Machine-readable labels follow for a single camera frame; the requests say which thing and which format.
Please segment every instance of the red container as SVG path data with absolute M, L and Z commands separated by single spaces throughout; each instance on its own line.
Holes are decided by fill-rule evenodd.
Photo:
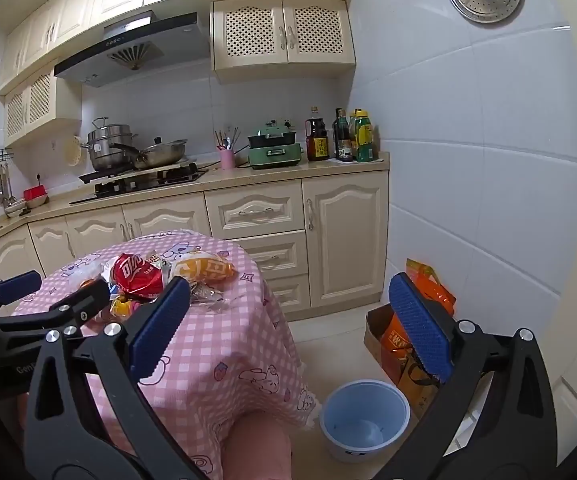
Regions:
M 33 200 L 42 195 L 46 195 L 46 188 L 44 186 L 35 186 L 24 190 L 24 200 Z

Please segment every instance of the blue bucket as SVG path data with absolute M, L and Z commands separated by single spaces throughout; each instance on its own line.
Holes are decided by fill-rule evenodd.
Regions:
M 363 462 L 405 432 L 411 408 L 392 384 L 360 380 L 340 386 L 326 399 L 320 427 L 329 452 L 341 462 Z

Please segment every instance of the pink cup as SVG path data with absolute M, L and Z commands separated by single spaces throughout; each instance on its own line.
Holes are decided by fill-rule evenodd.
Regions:
M 233 168 L 235 168 L 235 154 L 233 150 L 220 150 L 219 160 L 223 170 L 233 170 Z

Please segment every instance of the gas stove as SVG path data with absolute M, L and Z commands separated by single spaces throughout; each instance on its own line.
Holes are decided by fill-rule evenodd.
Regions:
M 96 171 L 80 177 L 83 183 L 94 184 L 94 194 L 70 202 L 70 205 L 135 191 L 186 184 L 197 180 L 204 173 L 206 170 L 198 170 L 197 164 L 190 159 L 152 170 L 135 171 L 132 166 L 125 166 L 113 170 Z

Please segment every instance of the stainless steel pot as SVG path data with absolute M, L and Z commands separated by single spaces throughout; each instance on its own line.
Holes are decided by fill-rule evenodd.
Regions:
M 117 142 L 126 146 L 133 145 L 133 137 L 128 124 L 106 124 L 108 117 L 99 117 L 92 122 L 95 130 L 88 134 L 88 142 L 82 144 L 89 152 L 92 167 L 95 171 L 111 170 L 132 163 L 131 156 L 121 148 L 113 148 Z M 104 121 L 102 126 L 95 121 Z
M 133 165 L 138 170 L 150 170 L 151 168 L 161 168 L 162 166 L 174 164 L 184 158 L 186 142 L 187 139 L 181 139 L 162 144 L 162 139 L 155 137 L 155 144 L 145 150 L 138 150 L 133 146 L 119 142 L 114 142 L 110 146 L 128 153 L 132 158 Z

